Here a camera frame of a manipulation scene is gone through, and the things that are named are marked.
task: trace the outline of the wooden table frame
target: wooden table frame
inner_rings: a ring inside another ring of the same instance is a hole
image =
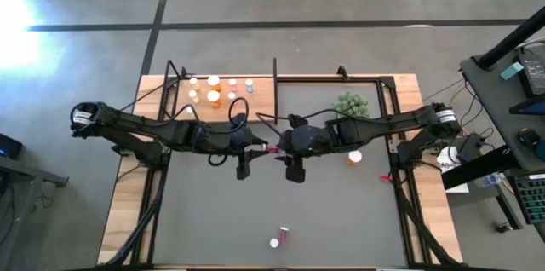
[[[167,81],[168,70],[165,76],[144,76],[141,79],[141,84],[138,90],[138,97],[141,97],[153,88],[158,87]],[[226,75],[226,78],[262,78],[271,77],[270,75]],[[289,81],[297,81],[305,78],[309,82],[329,81],[342,83],[341,75],[278,75],[274,76],[279,83]],[[351,83],[345,84],[361,84],[363,82],[376,82],[377,87],[381,87],[380,95],[385,95],[379,102],[384,102],[385,112],[382,114],[395,114],[417,109],[422,106],[422,98],[420,90],[414,74],[357,74],[350,76]],[[147,118],[162,117],[159,112],[165,110],[164,105],[169,105],[175,108],[175,93],[165,93],[175,86],[165,87],[165,89],[156,90],[146,98],[137,102],[134,107],[134,114],[146,116]],[[410,139],[417,131],[408,132],[407,139]],[[434,159],[426,159],[428,162],[434,162]],[[119,174],[130,170],[136,164],[136,160],[131,157],[123,158],[119,168]],[[145,206],[153,199],[153,195],[158,186],[158,180],[161,176],[160,171],[152,172],[143,168],[136,170],[126,176],[126,180],[116,184],[112,196],[112,205],[108,220],[106,223],[105,234],[100,248],[99,262],[106,262],[117,252],[126,238],[129,236],[132,229],[135,227],[139,217],[145,210]],[[447,250],[447,252],[457,261],[462,260],[462,255],[456,238],[454,225],[450,217],[450,210],[446,200],[445,191],[441,175],[433,168],[421,166],[415,170],[414,175],[408,176],[409,182],[404,184],[406,196],[410,198],[411,203],[416,207],[417,212],[423,216],[424,222],[429,230],[435,236],[437,241]],[[405,254],[408,261],[412,262],[437,262],[437,259],[430,256],[429,251],[425,246],[422,246],[422,238],[420,238],[414,225],[410,219],[400,217],[400,225],[408,228],[407,236],[404,236]],[[152,257],[149,256],[153,252],[151,240],[154,239],[155,228],[157,222],[152,220],[144,232],[139,245],[135,247],[135,251],[139,255],[131,255],[125,263],[147,263],[152,265]],[[210,266],[168,266],[169,268],[210,268]],[[221,268],[270,268],[270,266],[221,266]]]

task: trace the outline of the black clamp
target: black clamp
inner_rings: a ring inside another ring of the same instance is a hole
[[[342,81],[344,81],[344,82],[350,81],[350,77],[349,77],[348,74],[347,74],[347,69],[344,68],[344,66],[339,66],[339,68],[337,69],[337,73],[336,73],[336,74],[342,76]]]

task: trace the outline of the table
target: table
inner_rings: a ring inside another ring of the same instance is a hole
[[[245,77],[262,78],[263,75],[244,75]],[[313,75],[316,78],[328,77],[330,75]],[[392,76],[397,87],[397,97],[401,111],[414,110],[422,106],[422,98],[418,88],[416,75],[414,74],[382,74],[369,75],[359,74],[351,75],[351,78],[357,77],[377,77],[377,76]],[[150,89],[159,86],[164,80],[163,76],[144,76],[141,79],[138,95],[143,95]],[[161,99],[160,90],[152,93],[147,98],[135,104],[134,113],[143,115],[148,118],[157,118],[159,102]],[[393,112],[391,102],[387,102],[388,111]],[[407,134],[411,138],[415,132]],[[120,164],[119,174],[135,167],[136,161],[132,158],[124,158]],[[112,205],[108,220],[106,223],[105,234],[100,248],[98,262],[106,262],[111,258],[118,248],[126,240],[138,219],[140,212],[142,193],[146,180],[145,169],[138,169],[135,172],[127,175],[119,183],[117,183],[112,196]],[[415,179],[418,189],[419,200],[421,202],[422,214],[424,222],[429,227],[430,231],[436,237],[438,242],[449,252],[449,254],[458,261],[462,260],[462,255],[456,238],[456,231],[450,216],[450,210],[446,199],[446,194],[443,189],[441,175],[433,168],[427,168],[425,165],[415,170]],[[140,261],[144,262],[147,257],[147,249],[149,244],[146,240],[150,239],[150,228],[154,223],[150,223],[145,232],[140,255]],[[411,239],[413,247],[418,250],[419,239],[414,227],[410,227]],[[415,251],[416,260],[422,260],[422,254]]]

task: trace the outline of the white cap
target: white cap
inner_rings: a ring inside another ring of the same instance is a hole
[[[220,83],[220,78],[216,75],[212,75],[208,78],[209,85],[218,85]]]
[[[357,162],[361,161],[361,152],[360,151],[351,151],[350,153],[348,153],[348,158],[352,162],[357,163]]]
[[[278,248],[278,245],[279,245],[279,244],[280,244],[280,243],[278,242],[278,239],[276,239],[276,238],[272,238],[272,239],[271,239],[271,242],[269,242],[269,245],[271,245],[271,247],[272,247],[273,249]]]
[[[208,100],[209,101],[217,101],[220,99],[220,92],[218,91],[210,91],[208,93]]]

